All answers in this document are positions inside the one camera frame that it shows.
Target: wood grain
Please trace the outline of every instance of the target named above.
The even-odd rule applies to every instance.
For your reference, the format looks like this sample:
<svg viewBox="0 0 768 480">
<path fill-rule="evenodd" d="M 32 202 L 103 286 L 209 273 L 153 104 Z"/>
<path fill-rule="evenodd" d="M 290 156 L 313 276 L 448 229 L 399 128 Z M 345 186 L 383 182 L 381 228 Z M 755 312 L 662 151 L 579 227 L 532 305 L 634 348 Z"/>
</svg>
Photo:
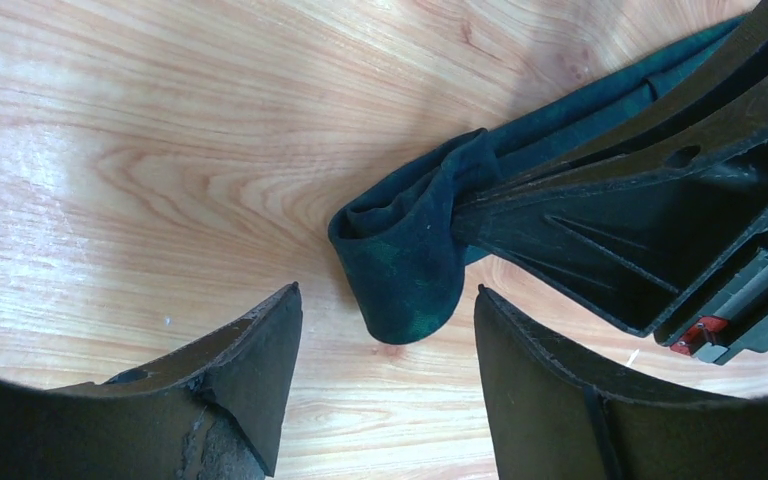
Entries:
<svg viewBox="0 0 768 480">
<path fill-rule="evenodd" d="M 298 280 L 278 478 L 493 478 L 471 320 L 485 283 L 634 368 L 768 393 L 768 354 L 686 361 L 498 259 L 468 269 L 432 338 L 377 344 L 325 238 L 434 145 L 755 3 L 0 1 L 0 376 L 103 381 Z"/>
</svg>

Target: green fabric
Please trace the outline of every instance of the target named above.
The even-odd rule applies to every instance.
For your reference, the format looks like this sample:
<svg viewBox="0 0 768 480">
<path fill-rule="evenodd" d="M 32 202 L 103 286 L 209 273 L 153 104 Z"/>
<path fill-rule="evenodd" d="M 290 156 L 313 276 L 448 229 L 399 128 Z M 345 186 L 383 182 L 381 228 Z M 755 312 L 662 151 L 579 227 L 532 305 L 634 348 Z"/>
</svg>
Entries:
<svg viewBox="0 0 768 480">
<path fill-rule="evenodd" d="M 337 212 L 328 237 L 370 334 L 385 343 L 410 343 L 431 335 L 454 312 L 464 267 L 485 255 L 452 238 L 459 198 L 631 119 L 702 64 L 740 20 L 674 43 L 495 130 L 449 140 Z"/>
</svg>

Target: black plastic part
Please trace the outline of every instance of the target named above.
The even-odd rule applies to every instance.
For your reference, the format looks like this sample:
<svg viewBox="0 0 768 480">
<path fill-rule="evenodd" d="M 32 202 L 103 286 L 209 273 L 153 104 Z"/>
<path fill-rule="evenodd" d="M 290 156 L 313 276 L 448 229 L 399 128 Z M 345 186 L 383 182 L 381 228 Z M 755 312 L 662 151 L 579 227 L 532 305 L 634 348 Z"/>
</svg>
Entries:
<svg viewBox="0 0 768 480">
<path fill-rule="evenodd" d="M 272 476 L 301 321 L 290 285 L 101 385 L 43 391 L 0 381 L 0 479 Z"/>
<path fill-rule="evenodd" d="M 768 397 L 627 369 L 483 287 L 475 336 L 503 480 L 768 478 Z"/>
<path fill-rule="evenodd" d="M 637 117 L 461 202 L 453 231 L 664 345 L 749 294 L 768 274 L 768 0 Z M 765 282 L 717 363 L 768 349 Z"/>
</svg>

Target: hole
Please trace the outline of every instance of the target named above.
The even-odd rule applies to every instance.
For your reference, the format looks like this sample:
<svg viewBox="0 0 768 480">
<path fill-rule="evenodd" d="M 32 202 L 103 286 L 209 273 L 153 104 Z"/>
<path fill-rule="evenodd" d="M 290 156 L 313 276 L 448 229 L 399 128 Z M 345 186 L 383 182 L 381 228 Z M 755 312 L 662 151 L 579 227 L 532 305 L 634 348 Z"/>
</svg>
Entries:
<svg viewBox="0 0 768 480">
<path fill-rule="evenodd" d="M 664 165 L 670 168 L 685 168 L 690 165 L 690 162 L 692 162 L 701 151 L 702 147 L 699 145 L 684 147 L 667 157 L 667 159 L 664 160 Z"/>
<path fill-rule="evenodd" d="M 137 380 L 142 380 L 146 377 L 148 377 L 148 372 L 146 372 L 142 368 L 132 368 L 130 370 L 125 370 L 124 372 L 116 375 L 110 380 L 104 382 L 104 384 L 113 385 L 113 384 L 131 383 L 131 382 L 136 382 Z"/>
</svg>

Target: red component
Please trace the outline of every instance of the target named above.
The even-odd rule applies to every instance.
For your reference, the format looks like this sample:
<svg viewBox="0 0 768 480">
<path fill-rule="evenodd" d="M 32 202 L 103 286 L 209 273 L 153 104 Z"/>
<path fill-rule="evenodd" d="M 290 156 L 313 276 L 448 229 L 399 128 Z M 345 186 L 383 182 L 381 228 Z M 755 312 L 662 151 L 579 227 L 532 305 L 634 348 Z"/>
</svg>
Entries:
<svg viewBox="0 0 768 480">
<path fill-rule="evenodd" d="M 728 320 L 719 317 L 702 317 L 696 323 L 684 332 L 684 335 L 670 345 L 670 350 L 682 355 L 691 356 L 690 346 L 700 340 L 705 330 L 711 333 L 717 333 L 728 326 Z"/>
</svg>

